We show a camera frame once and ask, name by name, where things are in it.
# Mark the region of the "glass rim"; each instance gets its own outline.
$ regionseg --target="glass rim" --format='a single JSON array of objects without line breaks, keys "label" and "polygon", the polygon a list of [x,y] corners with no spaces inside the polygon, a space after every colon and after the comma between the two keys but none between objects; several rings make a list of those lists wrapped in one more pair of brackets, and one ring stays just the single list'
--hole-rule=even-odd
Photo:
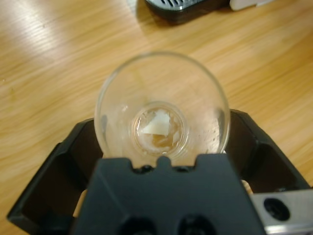
[{"label": "glass rim", "polygon": [[111,82],[128,65],[131,65],[133,62],[139,61],[141,59],[145,59],[145,58],[149,58],[149,57],[153,57],[153,56],[172,56],[172,57],[177,57],[179,59],[183,59],[185,61],[188,61],[191,64],[196,65],[199,69],[201,69],[204,73],[206,73],[208,75],[208,77],[212,80],[212,82],[214,83],[215,87],[217,88],[217,91],[218,91],[218,93],[219,93],[219,95],[223,101],[223,105],[224,105],[225,109],[227,109],[227,113],[225,114],[225,121],[227,123],[226,130],[224,130],[225,131],[225,138],[224,138],[223,143],[221,143],[220,152],[219,152],[219,153],[222,153],[226,148],[228,138],[229,138],[230,109],[229,109],[227,98],[226,98],[225,93],[222,89],[222,86],[220,85],[220,83],[218,82],[216,77],[204,65],[202,65],[197,60],[195,60],[195,59],[193,59],[187,55],[183,55],[183,54],[176,53],[176,52],[170,52],[170,51],[152,51],[152,52],[146,52],[146,53],[139,54],[137,56],[134,56],[134,57],[128,59],[124,63],[122,63],[120,66],[118,66],[110,74],[110,76],[105,80],[105,82],[103,83],[103,85],[100,89],[100,94],[98,96],[96,107],[95,107],[95,112],[94,112],[94,128],[95,128],[95,133],[96,133],[96,137],[97,137],[99,146],[100,146],[103,154],[106,154],[107,151],[109,151],[109,148],[107,146],[106,147],[104,146],[104,145],[106,145],[106,141],[102,135],[102,126],[101,126],[101,117],[100,117],[100,115],[101,115],[100,114],[101,104],[102,104],[102,100],[103,100],[103,96],[104,96],[105,92],[107,91]]}]

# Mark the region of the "glass bottom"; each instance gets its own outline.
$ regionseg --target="glass bottom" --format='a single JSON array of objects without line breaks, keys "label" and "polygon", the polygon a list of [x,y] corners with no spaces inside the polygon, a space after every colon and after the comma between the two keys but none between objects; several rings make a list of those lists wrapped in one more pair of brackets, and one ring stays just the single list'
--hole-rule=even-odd
[{"label": "glass bottom", "polygon": [[131,139],[142,155],[177,156],[187,142],[187,127],[182,113],[167,102],[152,102],[134,117]]}]

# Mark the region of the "clear glass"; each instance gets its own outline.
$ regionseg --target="clear glass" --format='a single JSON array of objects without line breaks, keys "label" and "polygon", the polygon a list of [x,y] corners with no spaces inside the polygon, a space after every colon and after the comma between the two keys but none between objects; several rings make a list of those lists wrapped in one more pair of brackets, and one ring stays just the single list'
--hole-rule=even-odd
[{"label": "clear glass", "polygon": [[215,77],[195,60],[156,52],[135,57],[105,81],[95,110],[104,157],[133,167],[194,165],[202,153],[223,152],[229,133],[227,99]]}]

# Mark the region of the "wood grain surface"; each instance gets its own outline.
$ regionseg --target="wood grain surface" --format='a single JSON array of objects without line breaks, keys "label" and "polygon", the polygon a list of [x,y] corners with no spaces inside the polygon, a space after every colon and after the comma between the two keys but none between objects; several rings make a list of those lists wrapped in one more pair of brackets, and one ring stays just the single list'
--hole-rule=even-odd
[{"label": "wood grain surface", "polygon": [[218,78],[313,185],[313,1],[223,9],[170,26],[143,0],[0,2],[0,234],[56,143],[93,117],[100,87],[125,60],[183,53]]}]

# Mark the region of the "white object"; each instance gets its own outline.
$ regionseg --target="white object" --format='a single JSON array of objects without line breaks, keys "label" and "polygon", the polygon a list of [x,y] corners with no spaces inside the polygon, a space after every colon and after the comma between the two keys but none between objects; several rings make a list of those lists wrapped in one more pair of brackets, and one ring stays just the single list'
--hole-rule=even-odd
[{"label": "white object", "polygon": [[250,6],[261,6],[273,0],[230,0],[229,5],[232,10],[238,11]]},{"label": "white object", "polygon": [[168,136],[170,116],[164,110],[156,111],[156,116],[142,129],[144,134]]}]

